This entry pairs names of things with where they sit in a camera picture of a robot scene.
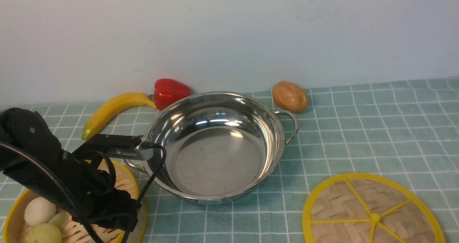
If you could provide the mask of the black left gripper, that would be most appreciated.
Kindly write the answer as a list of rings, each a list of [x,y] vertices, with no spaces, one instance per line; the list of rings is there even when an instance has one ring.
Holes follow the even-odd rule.
[[[54,203],[81,222],[106,229],[132,232],[139,207],[126,191],[115,188],[112,151],[54,151],[54,174],[73,196],[70,200],[57,186]]]

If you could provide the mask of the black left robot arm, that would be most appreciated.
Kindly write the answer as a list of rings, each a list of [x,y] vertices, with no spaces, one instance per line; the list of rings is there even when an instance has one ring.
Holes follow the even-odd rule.
[[[1,142],[22,150],[49,168],[75,197],[90,224],[125,232],[135,228],[138,219],[132,209],[136,200],[129,192],[115,188],[116,171],[109,160],[109,146],[87,141],[70,153],[38,112],[20,108],[7,109],[1,114]],[[56,183],[25,157],[1,148],[1,171],[68,212],[74,221],[81,222]]]

